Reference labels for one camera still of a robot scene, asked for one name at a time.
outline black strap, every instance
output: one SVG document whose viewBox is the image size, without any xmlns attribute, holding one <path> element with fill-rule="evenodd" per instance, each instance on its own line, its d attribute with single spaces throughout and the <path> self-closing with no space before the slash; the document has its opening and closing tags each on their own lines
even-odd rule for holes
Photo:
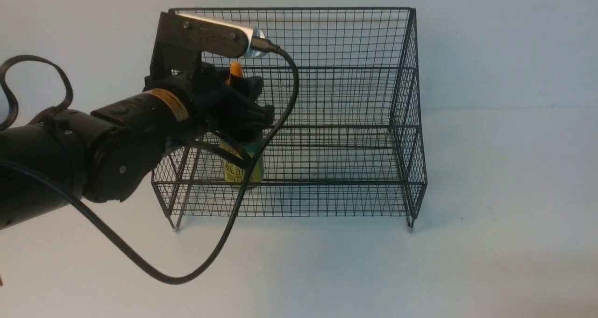
<svg viewBox="0 0 598 318">
<path fill-rule="evenodd" d="M 17 101 L 17 98 L 14 96 L 13 91 L 11 91 L 8 85 L 6 84 L 6 72 L 8 71 L 8 69 L 10 69 L 10 67 L 13 67 L 13 65 L 22 63 L 23 61 L 37 61 L 39 63 L 51 65 L 52 67 L 54 67 L 54 69 L 56 69 L 56 71 L 58 71 L 60 79 L 62 79 L 62 83 L 64 84 L 64 88 L 66 89 L 66 95 L 62 100 L 62 103 L 60 103 L 56 107 L 44 109 L 41 113 L 37 114 L 37 116 L 34 117 L 31 123 L 39 123 L 43 120 L 53 118 L 54 116 L 56 116 L 56 114 L 68 108 L 73 101 L 73 88 L 71 86 L 71 82 L 60 67 L 50 62 L 49 60 L 36 56 L 23 55 L 10 58 L 7 61 L 5 61 L 4 64 L 0 65 L 0 86 L 2 86 L 4 95 L 8 100 L 8 116 L 6 117 L 4 122 L 0 124 L 0 131 L 8 129 L 8 127 L 10 127 L 15 122 L 17 116 L 19 115 L 19 102 Z"/>
</svg>

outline warning label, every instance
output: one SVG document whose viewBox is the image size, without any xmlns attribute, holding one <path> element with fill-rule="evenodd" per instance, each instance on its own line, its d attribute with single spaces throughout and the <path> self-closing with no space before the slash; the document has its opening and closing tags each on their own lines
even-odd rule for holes
<svg viewBox="0 0 598 318">
<path fill-rule="evenodd" d="M 172 113 L 175 114 L 175 118 L 177 118 L 179 122 L 183 122 L 189 118 L 189 112 L 185 108 L 185 105 L 183 105 L 183 103 L 175 94 L 172 94 L 168 90 L 154 88 L 152 90 L 144 91 L 144 93 L 153 95 L 162 102 L 166 103 L 166 105 L 171 109 Z"/>
</svg>

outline black cable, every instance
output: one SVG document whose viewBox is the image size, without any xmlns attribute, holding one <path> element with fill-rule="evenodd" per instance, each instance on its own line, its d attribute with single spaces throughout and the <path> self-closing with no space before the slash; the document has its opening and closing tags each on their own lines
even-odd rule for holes
<svg viewBox="0 0 598 318">
<path fill-rule="evenodd" d="M 57 184 L 56 182 L 54 182 L 53 180 L 48 178 L 46 175 L 43 175 L 36 171 L 30 170 L 27 167 L 24 167 L 23 165 L 19 165 L 17 163 L 13 163 L 11 161 L 6 161 L 6 160 L 0 160 L 0 167 L 7 167 L 8 169 L 12 169 L 14 171 L 20 172 L 38 182 L 41 182 L 42 184 L 51 188 L 52 190 L 56 191 L 66 201 L 68 201 L 68 203 L 71 203 L 71 205 L 73 205 L 73 207 L 75 207 L 75 209 L 77 209 L 81 214 L 83 214 L 83 216 L 85 216 L 88 220 L 90 220 L 90 222 L 94 226 L 96 226 L 96 228 L 101 233 L 103 233 L 107 237 L 107 239 L 109 239 L 115 246 L 117 246 L 117 248 L 119 248 L 131 261 L 133 261 L 133 263 L 135 263 L 138 267 L 140 267 L 143 271 L 145 271 L 145 273 L 147 273 L 151 277 L 155 278 L 156 280 L 167 283 L 167 284 L 184 284 L 189 281 L 192 281 L 197 276 L 199 276 L 201 273 L 203 273 L 212 264 L 212 262 L 214 262 L 216 257 L 218 257 L 218 254 L 220 254 L 220 251 L 222 251 L 222 248 L 224 247 L 224 244 L 226 244 L 228 236 L 230 235 L 230 232 L 233 229 L 233 225 L 235 224 L 237 215 L 239 214 L 239 209 L 241 208 L 241 202 L 243 201 L 243 197 L 245 196 L 245 191 L 247 190 L 247 187 L 250 183 L 252 172 L 253 172 L 254 168 L 256 167 L 258 161 L 260 160 L 260 156 L 262 155 L 266 146 L 268 146 L 268 144 L 272 141 L 272 139 L 274 138 L 274 136 L 276 135 L 278 130 L 280 130 L 282 128 L 282 125 L 284 124 L 284 122 L 286 122 L 286 120 L 290 116 L 290 114 L 293 110 L 293 106 L 295 105 L 295 102 L 297 101 L 297 96 L 299 95 L 299 70 L 297 69 L 297 66 L 295 65 L 295 62 L 293 61 L 293 59 L 286 52 L 284 52 L 284 50 L 282 50 L 282 48 L 280 48 L 276 45 L 273 45 L 271 43 L 269 45 L 265 45 L 265 46 L 260 45 L 260 46 L 256 47 L 256 49 L 260 49 L 260 50 L 262 48 L 264 51 L 279 54 L 286 60 L 287 63 L 289 63 L 289 66 L 290 66 L 290 68 L 292 70 L 292 74 L 293 74 L 293 91 L 291 94 L 291 98 L 289 100 L 288 105 L 286 106 L 284 113 L 280 117 L 280 120 L 278 120 L 276 125 L 272 128 L 271 132 L 269 132 L 266 135 L 266 137 L 263 139 L 260 147 L 254 154 L 254 157 L 252 158 L 248 167 L 246 168 L 245 177 L 243 178 L 243 182 L 241 183 L 241 186 L 239 186 L 239 193 L 237 194 L 237 199 L 235 201 L 235 205 L 233 206 L 233 209 L 231 210 L 230 218 L 228 218 L 226 228 L 224 228 L 224 232 L 222 233 L 222 236 L 220 237 L 218 244 L 216 244 L 216 247 L 214 248 L 214 250 L 212 250 L 212 253 L 210 254 L 210 256 L 207 257 L 205 262 L 203 262 L 197 269 L 195 269 L 193 272 L 189 273 L 188 275 L 185 275 L 182 277 L 172 277 L 172 276 L 168 276 L 168 275 L 163 274 L 162 272 L 158 271 L 158 269 L 156 269 L 155 267 L 153 267 L 152 265 L 147 263 L 147 261 L 145 261 L 145 259 L 143 259 L 141 256 L 139 256 L 139 254 L 137 254 L 137 252 L 135 252 L 123 239 L 121 239 L 120 236 L 118 236 L 117 233 L 115 233 L 109 226 L 107 226 L 107 224 L 105 224 L 105 222 L 103 222 L 95 213 L 93 213 L 93 211 L 89 207 L 87 207 L 81 200 L 77 199 L 75 196 L 73 196 L 72 193 L 70 193 L 69 191 L 64 189 L 62 186 L 60 186 L 59 184 Z"/>
<path fill-rule="evenodd" d="M 13 91 L 10 90 L 10 88 L 6 84 L 6 72 L 8 71 L 8 69 L 10 69 L 10 67 L 13 67 L 13 65 L 22 63 L 23 61 L 37 61 L 39 63 L 51 65 L 52 67 L 54 67 L 54 69 L 56 69 L 58 75 L 60 75 L 60 79 L 62 79 L 62 83 L 64 84 L 64 88 L 66 89 L 64 99 L 58 106 L 50 107 L 37 114 L 37 116 L 34 117 L 34 119 L 31 121 L 31 123 L 41 122 L 44 118 L 53 118 L 56 114 L 68 108 L 73 101 L 73 88 L 71 86 L 71 82 L 69 81 L 69 78 L 66 76 L 66 73 L 60 67 L 58 67 L 58 65 L 52 63 L 50 60 L 46 60 L 37 56 L 23 55 L 12 57 L 4 61 L 4 63 L 0 65 L 0 86 L 2 87 L 4 95 L 6 96 L 6 99 L 8 101 L 8 116 L 6 117 L 6 119 L 4 119 L 4 122 L 0 124 L 0 131 L 8 129 L 8 127 L 10 127 L 15 122 L 15 120 L 17 120 L 17 116 L 19 115 L 19 102 L 17 101 L 17 98 L 14 96 Z"/>
</svg>

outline black wire mesh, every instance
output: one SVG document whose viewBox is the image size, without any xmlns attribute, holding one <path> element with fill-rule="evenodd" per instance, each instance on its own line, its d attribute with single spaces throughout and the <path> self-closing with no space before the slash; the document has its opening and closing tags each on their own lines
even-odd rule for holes
<svg viewBox="0 0 598 318">
<path fill-rule="evenodd" d="M 246 193 L 239 215 L 407 216 L 413 226 L 427 186 L 415 9 L 171 11 L 258 27 L 299 67 L 293 114 L 266 149 L 264 179 Z M 204 60 L 230 65 L 209 53 Z M 282 112 L 292 89 L 285 61 L 274 54 L 240 61 L 245 76 L 264 79 L 258 103 Z M 211 134 L 203 141 L 218 144 Z M 183 215 L 228 216 L 237 195 L 224 182 L 222 160 L 195 148 L 167 156 L 152 184 L 175 228 Z"/>
</svg>

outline white backdrop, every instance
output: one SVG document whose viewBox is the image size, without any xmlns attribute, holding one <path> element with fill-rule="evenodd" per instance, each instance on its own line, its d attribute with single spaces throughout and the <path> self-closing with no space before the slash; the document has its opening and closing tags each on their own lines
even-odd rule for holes
<svg viewBox="0 0 598 318">
<path fill-rule="evenodd" d="M 417 8 L 424 109 L 598 106 L 596 0 L 2 0 L 0 59 L 51 59 L 88 111 L 141 89 L 160 10 L 367 5 Z M 44 65 L 8 81 L 20 123 L 62 95 Z"/>
</svg>

